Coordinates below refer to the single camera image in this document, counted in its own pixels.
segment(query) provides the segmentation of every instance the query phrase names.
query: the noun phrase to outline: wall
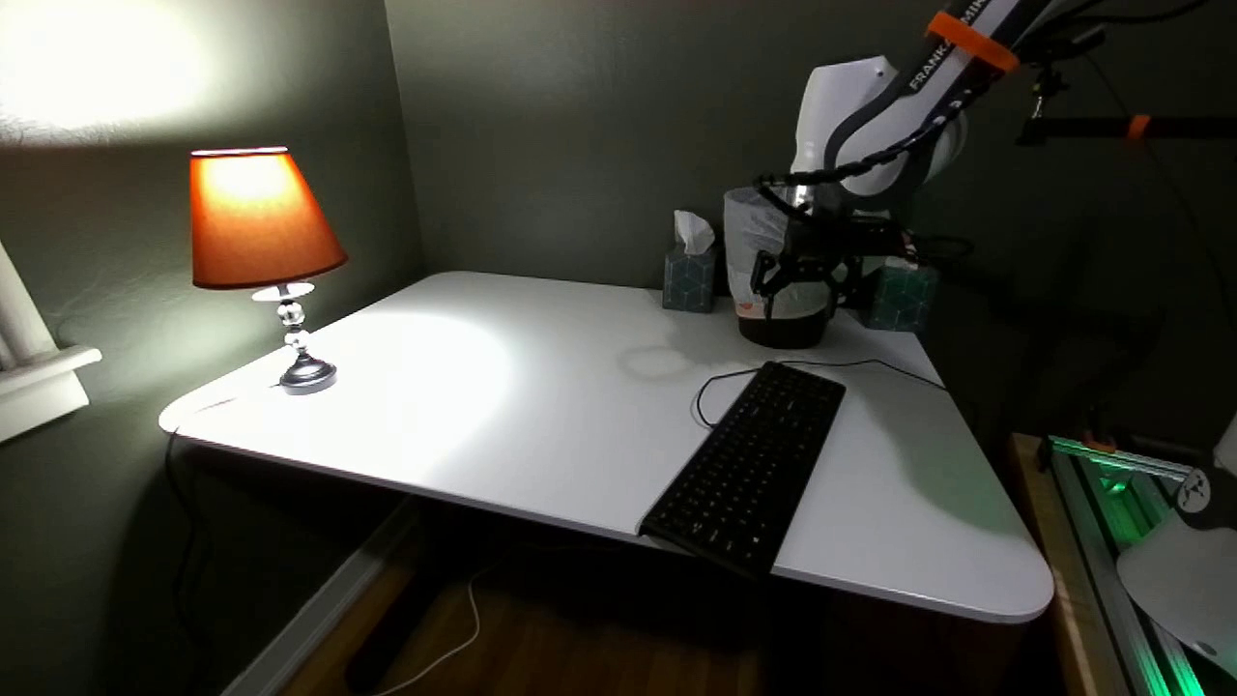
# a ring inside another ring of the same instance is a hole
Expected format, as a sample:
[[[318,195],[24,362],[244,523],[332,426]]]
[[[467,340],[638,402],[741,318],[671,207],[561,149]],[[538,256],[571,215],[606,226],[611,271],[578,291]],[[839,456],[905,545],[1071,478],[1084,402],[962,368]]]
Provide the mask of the wall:
[[[0,239],[56,335],[104,353],[88,409],[0,443],[0,690],[218,686],[381,511],[164,460],[158,409],[278,345],[266,306],[189,286],[187,149],[226,142],[289,142],[338,220],[311,320],[418,274],[385,3],[0,3]]]
[[[787,170],[812,66],[922,48],[936,0],[388,0],[424,260],[659,286],[678,204]],[[1237,110],[1234,3],[1113,30],[1069,115]],[[970,110],[915,231],[966,237],[926,345],[981,442],[1234,412],[1234,142],[1016,148],[1027,70]]]

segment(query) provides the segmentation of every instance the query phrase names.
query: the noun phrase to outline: white desk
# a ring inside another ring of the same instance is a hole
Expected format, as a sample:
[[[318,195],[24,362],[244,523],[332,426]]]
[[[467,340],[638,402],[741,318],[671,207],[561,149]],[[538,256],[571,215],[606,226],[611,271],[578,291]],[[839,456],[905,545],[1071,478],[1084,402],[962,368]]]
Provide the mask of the white desk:
[[[272,353],[164,409],[187,442],[641,541],[638,523],[707,435],[707,376],[768,353],[734,318],[667,313],[655,291],[435,274],[312,335],[339,368],[318,393],[274,387]],[[796,353],[890,360],[939,380],[908,333],[837,318]],[[779,577],[981,621],[1052,603],[1048,565],[953,393],[882,362],[826,368],[848,402],[823,443]],[[714,384],[718,418],[747,380]]]

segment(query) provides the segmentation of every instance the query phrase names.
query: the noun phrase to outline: keyboard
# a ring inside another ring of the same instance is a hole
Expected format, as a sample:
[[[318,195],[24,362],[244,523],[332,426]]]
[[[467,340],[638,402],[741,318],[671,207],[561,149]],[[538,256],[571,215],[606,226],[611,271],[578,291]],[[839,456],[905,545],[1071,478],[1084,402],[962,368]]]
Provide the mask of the keyboard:
[[[848,387],[763,362],[641,518],[641,533],[768,577]]]

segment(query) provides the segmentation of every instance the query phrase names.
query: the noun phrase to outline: floor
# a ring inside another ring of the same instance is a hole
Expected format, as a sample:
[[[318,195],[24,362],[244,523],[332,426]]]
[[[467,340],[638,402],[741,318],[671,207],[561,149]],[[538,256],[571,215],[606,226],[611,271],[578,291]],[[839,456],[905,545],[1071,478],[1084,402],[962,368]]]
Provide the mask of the floor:
[[[517,523],[435,528],[458,533],[488,541],[436,558],[435,568],[448,573],[435,591],[406,591],[424,558],[394,565],[289,690],[1058,690],[1042,621],[995,628],[787,578],[752,582],[689,558]]]

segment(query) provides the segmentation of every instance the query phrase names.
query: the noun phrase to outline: orange lamp shade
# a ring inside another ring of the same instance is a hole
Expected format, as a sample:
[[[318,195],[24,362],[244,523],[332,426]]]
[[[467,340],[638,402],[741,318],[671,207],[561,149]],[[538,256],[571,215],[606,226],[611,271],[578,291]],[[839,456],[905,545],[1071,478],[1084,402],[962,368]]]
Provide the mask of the orange lamp shade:
[[[343,262],[297,157],[281,148],[189,155],[193,286],[278,286]]]

